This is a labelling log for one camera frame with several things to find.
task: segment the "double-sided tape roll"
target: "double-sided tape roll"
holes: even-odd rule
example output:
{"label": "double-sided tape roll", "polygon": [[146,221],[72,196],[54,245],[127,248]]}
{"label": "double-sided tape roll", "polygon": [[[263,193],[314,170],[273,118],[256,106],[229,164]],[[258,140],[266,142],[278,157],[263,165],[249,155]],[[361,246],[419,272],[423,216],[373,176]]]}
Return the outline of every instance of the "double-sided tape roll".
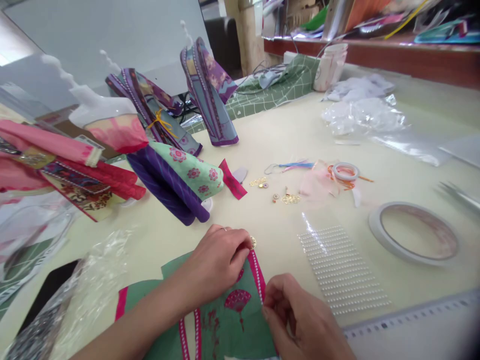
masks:
{"label": "double-sided tape roll", "polygon": [[[428,257],[420,255],[400,245],[400,243],[390,236],[382,222],[382,213],[387,209],[410,214],[427,224],[438,238],[439,253],[437,256]],[[392,254],[410,262],[444,266],[447,265],[459,251],[459,237],[446,220],[424,207],[409,202],[388,202],[383,204],[370,213],[368,222],[371,232],[384,248]]]}
{"label": "double-sided tape roll", "polygon": [[[346,175],[344,173],[341,173],[339,172],[339,168],[346,168],[352,170],[353,175]],[[332,167],[331,170],[337,179],[345,181],[354,181],[358,179],[360,175],[359,168],[349,162],[338,162]]]}

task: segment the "tweezers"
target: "tweezers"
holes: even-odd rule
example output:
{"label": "tweezers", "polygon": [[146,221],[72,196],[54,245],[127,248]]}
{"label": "tweezers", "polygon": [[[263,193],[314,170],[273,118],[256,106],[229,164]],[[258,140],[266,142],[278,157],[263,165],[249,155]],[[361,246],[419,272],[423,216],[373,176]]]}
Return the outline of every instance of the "tweezers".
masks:
{"label": "tweezers", "polygon": [[442,188],[445,192],[450,194],[452,197],[457,199],[459,202],[463,203],[464,205],[468,206],[472,210],[474,210],[478,215],[480,215],[480,202],[475,200],[473,197],[468,195],[458,186],[452,184],[451,182],[444,183],[440,181],[440,188]]}

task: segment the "paper doll costume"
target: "paper doll costume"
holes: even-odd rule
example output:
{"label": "paper doll costume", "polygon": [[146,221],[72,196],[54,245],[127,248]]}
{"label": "paper doll costume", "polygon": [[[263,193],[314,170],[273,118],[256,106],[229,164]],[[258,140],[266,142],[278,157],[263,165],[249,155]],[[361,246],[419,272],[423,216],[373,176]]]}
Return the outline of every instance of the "paper doll costume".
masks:
{"label": "paper doll costume", "polygon": [[223,171],[171,145],[149,141],[133,105],[125,110],[131,113],[123,111],[122,115],[90,123],[76,121],[74,112],[70,120],[126,154],[146,188],[182,223],[191,225],[195,218],[206,222],[210,214],[201,202],[222,190]]}
{"label": "paper doll costume", "polygon": [[[167,279],[191,253],[161,267]],[[119,292],[115,320],[152,291],[161,280],[134,283]],[[267,359],[277,355],[268,324],[262,316],[265,281],[255,251],[251,251],[236,284],[218,299],[194,311],[195,360]],[[184,319],[153,343],[144,360],[189,360]]]}
{"label": "paper doll costume", "polygon": [[200,153],[202,144],[169,114],[180,115],[182,104],[155,83],[134,68],[124,68],[119,75],[111,73],[105,82],[112,96],[131,100],[141,124],[145,129],[151,130],[157,142],[171,145],[194,156]]}
{"label": "paper doll costume", "polygon": [[212,145],[238,143],[239,137],[225,108],[237,89],[235,82],[208,52],[201,37],[192,47],[181,51],[180,61],[190,98],[200,109]]}
{"label": "paper doll costume", "polygon": [[141,199],[134,172],[99,161],[91,145],[34,126],[0,120],[0,189],[19,196],[57,190],[93,221],[115,204]]}

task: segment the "wooden shelf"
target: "wooden shelf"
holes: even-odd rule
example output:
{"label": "wooden shelf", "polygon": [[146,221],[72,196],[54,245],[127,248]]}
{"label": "wooden shelf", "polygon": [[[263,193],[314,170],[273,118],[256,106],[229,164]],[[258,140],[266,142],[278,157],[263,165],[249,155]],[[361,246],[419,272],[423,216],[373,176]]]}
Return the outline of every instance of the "wooden shelf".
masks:
{"label": "wooden shelf", "polygon": [[[459,44],[416,44],[414,35],[400,34],[388,40],[344,39],[348,43],[346,62],[363,67],[383,69],[414,78],[480,90],[480,46]],[[300,54],[317,56],[327,42],[296,38]],[[296,52],[291,38],[263,40],[267,53],[283,56]]]}

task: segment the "gold charm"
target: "gold charm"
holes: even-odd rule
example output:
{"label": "gold charm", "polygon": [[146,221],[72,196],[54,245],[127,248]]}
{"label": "gold charm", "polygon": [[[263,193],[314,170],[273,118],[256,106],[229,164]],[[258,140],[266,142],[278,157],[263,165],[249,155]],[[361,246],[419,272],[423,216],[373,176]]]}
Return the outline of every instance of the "gold charm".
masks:
{"label": "gold charm", "polygon": [[300,202],[300,196],[298,195],[290,195],[290,194],[287,194],[287,195],[283,195],[283,197],[281,198],[281,202],[284,203],[284,204],[297,204]]}
{"label": "gold charm", "polygon": [[264,177],[261,177],[257,180],[250,181],[250,186],[257,186],[257,185],[263,184],[266,181],[267,181],[267,178],[264,176]]}
{"label": "gold charm", "polygon": [[255,240],[255,238],[253,236],[250,236],[250,239],[251,239],[251,249],[250,250],[253,250],[257,246],[257,240]]}

